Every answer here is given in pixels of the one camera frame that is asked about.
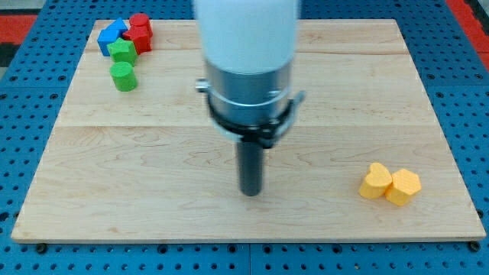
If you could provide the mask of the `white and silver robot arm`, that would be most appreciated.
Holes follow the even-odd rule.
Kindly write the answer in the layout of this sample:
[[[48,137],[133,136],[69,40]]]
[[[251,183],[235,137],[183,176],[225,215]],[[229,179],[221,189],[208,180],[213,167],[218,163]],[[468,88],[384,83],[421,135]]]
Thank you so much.
[[[272,148],[291,127],[300,0],[194,0],[214,122],[236,141]]]

